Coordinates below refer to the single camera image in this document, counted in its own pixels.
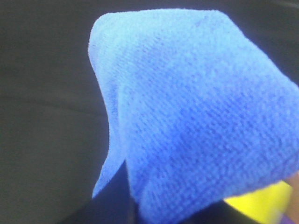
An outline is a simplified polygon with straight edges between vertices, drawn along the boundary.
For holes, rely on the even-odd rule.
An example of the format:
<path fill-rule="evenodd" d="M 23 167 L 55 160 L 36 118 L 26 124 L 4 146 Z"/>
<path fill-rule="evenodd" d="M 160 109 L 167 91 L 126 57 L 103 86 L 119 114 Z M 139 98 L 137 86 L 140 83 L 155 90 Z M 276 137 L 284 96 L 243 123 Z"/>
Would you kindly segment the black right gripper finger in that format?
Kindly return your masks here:
<path fill-rule="evenodd" d="M 137 204 L 129 191 L 124 162 L 104 189 L 62 224 L 137 224 Z"/>

